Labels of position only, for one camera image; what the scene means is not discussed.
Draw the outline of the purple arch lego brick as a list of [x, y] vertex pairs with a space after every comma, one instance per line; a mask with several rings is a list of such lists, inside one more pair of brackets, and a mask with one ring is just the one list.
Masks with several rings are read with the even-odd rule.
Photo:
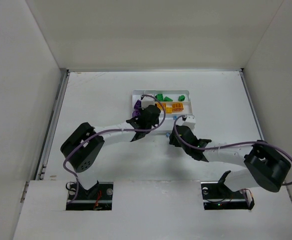
[[142, 109], [141, 103], [142, 102], [139, 99], [136, 101], [136, 103], [135, 103], [135, 105], [133, 107], [135, 111], [140, 111]]

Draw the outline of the yellow square lego brick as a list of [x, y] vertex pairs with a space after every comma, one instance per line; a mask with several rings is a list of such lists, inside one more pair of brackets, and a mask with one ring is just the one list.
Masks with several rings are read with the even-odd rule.
[[166, 107], [165, 108], [165, 110], [166, 110], [166, 114], [172, 114], [173, 113], [173, 109], [172, 109], [172, 107]]

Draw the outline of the green long lego brick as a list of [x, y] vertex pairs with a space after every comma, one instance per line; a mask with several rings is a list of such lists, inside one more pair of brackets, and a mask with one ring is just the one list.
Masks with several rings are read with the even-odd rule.
[[155, 95], [155, 98], [159, 101], [159, 102], [163, 102], [164, 101], [164, 97], [162, 94], [157, 94]]

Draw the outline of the green curved lego brick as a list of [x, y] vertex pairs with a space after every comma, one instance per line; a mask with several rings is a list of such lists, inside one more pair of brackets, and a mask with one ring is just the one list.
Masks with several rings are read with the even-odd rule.
[[171, 98], [169, 98], [169, 97], [166, 96], [166, 97], [164, 97], [164, 101], [165, 102], [172, 102], [173, 100]]

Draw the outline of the yellow rounded lego brick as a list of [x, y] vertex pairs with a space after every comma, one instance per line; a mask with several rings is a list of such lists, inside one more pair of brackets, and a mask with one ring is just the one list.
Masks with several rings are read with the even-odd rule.
[[179, 113], [184, 110], [184, 106], [181, 102], [176, 102], [172, 104], [172, 112], [173, 113]]

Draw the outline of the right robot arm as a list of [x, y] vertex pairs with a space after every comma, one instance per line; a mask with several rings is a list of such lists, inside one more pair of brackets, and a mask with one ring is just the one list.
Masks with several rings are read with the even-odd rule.
[[197, 138], [185, 125], [175, 125], [169, 144], [182, 148], [196, 161], [221, 162], [243, 169], [226, 170], [218, 184], [236, 192], [245, 188], [262, 187], [277, 193], [291, 169], [291, 163], [267, 142], [259, 140], [247, 145], [222, 148], [210, 139]]

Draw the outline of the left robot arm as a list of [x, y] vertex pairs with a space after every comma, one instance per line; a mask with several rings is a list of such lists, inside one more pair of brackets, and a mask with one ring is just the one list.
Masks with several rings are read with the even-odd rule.
[[88, 122], [80, 124], [60, 147], [65, 157], [63, 167], [76, 179], [67, 184], [69, 190], [77, 194], [83, 188], [78, 174], [93, 165], [103, 147], [144, 138], [162, 124], [159, 121], [160, 113], [161, 110], [156, 105], [149, 105], [140, 115], [121, 124], [110, 127], [93, 127]]

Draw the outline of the white divided tray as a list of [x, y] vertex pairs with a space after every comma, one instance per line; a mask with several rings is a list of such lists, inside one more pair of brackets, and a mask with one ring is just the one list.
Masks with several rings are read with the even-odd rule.
[[132, 113], [137, 111], [136, 103], [141, 101], [143, 94], [156, 97], [165, 107], [166, 117], [164, 123], [151, 134], [165, 135], [171, 133], [176, 118], [180, 115], [193, 115], [188, 90], [134, 90], [132, 92]]

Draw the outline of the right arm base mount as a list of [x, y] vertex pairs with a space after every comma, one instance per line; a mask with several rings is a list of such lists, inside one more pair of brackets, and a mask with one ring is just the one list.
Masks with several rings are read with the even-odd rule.
[[204, 210], [249, 210], [255, 206], [252, 192], [247, 189], [230, 190], [225, 184], [231, 171], [226, 171], [218, 181], [202, 181], [201, 193]]

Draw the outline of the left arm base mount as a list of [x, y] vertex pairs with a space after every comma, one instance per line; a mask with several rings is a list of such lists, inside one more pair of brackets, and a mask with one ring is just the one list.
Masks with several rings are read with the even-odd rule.
[[113, 199], [113, 182], [99, 182], [88, 190], [85, 190], [75, 182], [68, 182], [66, 185], [68, 192], [66, 210], [67, 211], [111, 211]]

